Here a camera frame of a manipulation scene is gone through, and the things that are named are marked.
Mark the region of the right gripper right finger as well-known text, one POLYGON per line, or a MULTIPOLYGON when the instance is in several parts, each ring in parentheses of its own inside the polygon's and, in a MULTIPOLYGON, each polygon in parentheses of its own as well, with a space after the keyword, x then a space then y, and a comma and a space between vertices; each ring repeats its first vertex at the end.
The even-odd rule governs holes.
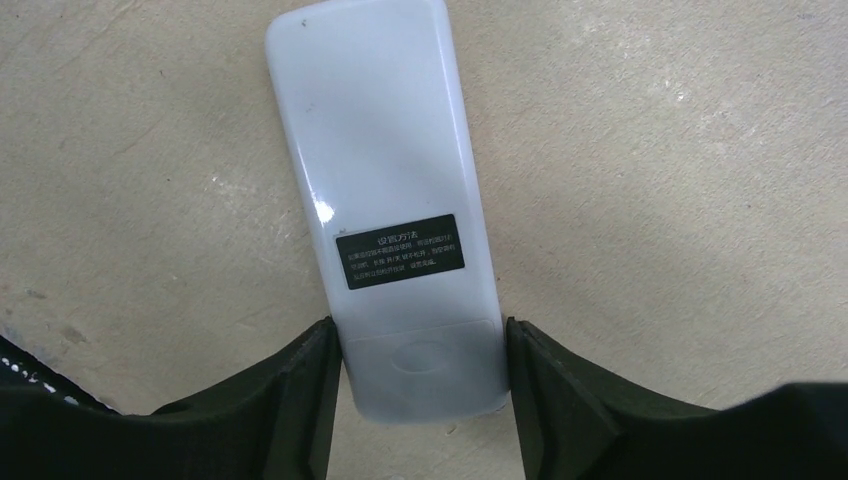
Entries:
POLYGON ((529 479, 843 479, 847 387, 800 382, 725 410, 640 386, 530 322, 506 323, 529 479))

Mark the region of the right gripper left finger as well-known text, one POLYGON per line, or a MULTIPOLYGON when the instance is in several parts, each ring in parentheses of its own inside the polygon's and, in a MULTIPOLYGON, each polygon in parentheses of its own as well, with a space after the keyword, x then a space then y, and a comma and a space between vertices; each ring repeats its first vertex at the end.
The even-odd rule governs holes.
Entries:
POLYGON ((5 479, 323 479, 341 352, 322 319, 257 364, 149 415, 1 386, 5 479))

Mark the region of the white red remote control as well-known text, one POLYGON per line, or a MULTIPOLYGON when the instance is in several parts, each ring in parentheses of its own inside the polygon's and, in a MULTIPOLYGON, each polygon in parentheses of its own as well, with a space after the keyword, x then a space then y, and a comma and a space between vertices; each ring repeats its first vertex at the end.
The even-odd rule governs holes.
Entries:
POLYGON ((323 1, 274 19, 265 52, 358 411, 501 409, 504 327, 446 4, 323 1))

